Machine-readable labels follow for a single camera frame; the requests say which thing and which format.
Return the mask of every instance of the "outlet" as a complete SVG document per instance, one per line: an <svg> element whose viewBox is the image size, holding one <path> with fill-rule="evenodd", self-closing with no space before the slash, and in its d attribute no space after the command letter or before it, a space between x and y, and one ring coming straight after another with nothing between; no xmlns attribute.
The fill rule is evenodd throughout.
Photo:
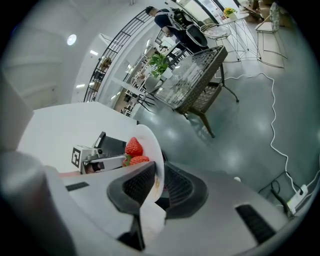
<svg viewBox="0 0 320 256"><path fill-rule="evenodd" d="M297 193L287 202L287 205L289 206L291 212L293 214L296 214L296 207L297 205L306 197L308 194L308 188L306 185L301 186L301 190L299 189Z"/></svg>

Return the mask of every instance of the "white table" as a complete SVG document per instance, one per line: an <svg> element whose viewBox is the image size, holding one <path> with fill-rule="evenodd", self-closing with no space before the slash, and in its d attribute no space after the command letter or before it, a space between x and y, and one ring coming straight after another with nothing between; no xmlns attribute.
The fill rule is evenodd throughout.
<svg viewBox="0 0 320 256"><path fill-rule="evenodd" d="M235 42L233 41L234 48L236 48L236 55L237 55L237 61L238 62L241 61L242 59L255 59L258 56L261 59L261 55L260 55L260 52L259 52L258 44L257 44L254 36L252 35L247 23L244 22L244 19L247 18L249 15L250 15L249 13L236 14L236 18L227 18L227 19L223 20L222 23L221 23L221 25L227 25L230 29L232 28L235 31L235 36L233 34L231 34L231 35L232 35L232 40L235 38L235 40L237 42L237 44L235 44ZM244 32L245 41L241 38L241 35L237 32L237 27L239 29L241 29L241 31ZM238 40L238 35L239 35L239 38L244 43L244 46ZM254 49L251 49L249 47L248 39L253 44ZM255 55L255 57L246 57L246 56L244 56L247 51L253 53Z"/></svg>
<svg viewBox="0 0 320 256"><path fill-rule="evenodd" d="M101 132L128 141L137 121L99 103L73 103L34 111L17 150L52 166L59 173L77 168L71 163L75 145L91 147Z"/></svg>

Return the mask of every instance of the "red strawberry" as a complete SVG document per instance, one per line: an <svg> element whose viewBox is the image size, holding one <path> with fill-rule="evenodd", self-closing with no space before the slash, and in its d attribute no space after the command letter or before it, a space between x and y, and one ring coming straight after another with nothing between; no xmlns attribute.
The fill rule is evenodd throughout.
<svg viewBox="0 0 320 256"><path fill-rule="evenodd" d="M125 147L125 153L133 157L142 156L143 152L144 149L135 137L132 137Z"/></svg>
<svg viewBox="0 0 320 256"><path fill-rule="evenodd" d="M130 160L130 165L133 166L136 164L140 164L143 162L149 162L149 161L150 161L149 157L147 157L147 156L143 156L143 155L135 156Z"/></svg>

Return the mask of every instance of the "man in dark shirt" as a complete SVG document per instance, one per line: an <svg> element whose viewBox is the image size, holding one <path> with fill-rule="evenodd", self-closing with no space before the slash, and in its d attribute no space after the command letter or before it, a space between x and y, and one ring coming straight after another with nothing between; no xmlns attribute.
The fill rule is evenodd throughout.
<svg viewBox="0 0 320 256"><path fill-rule="evenodd" d="M158 10L153 6L149 6L145 9L146 14L155 17L154 22L162 29L166 37L172 37L173 35L185 45L191 52L197 53L202 50L208 49L208 47L200 47L187 35L186 30L178 30L174 28L167 15L157 15L160 12L168 13L168 9Z"/></svg>

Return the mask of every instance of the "black railing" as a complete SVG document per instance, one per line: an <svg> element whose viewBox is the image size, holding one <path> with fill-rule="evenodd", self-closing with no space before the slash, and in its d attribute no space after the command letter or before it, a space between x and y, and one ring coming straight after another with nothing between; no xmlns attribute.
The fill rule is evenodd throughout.
<svg viewBox="0 0 320 256"><path fill-rule="evenodd" d="M85 92L83 102L94 102L96 100L97 93L100 85L113 64L113 60L120 52L122 47L128 42L131 36L133 36L141 26L150 20L152 17L146 14L143 10L137 16L135 16L130 22L121 29L121 31L114 37L108 47L105 49L99 62L95 66L95 69L90 78L90 82Z"/></svg>

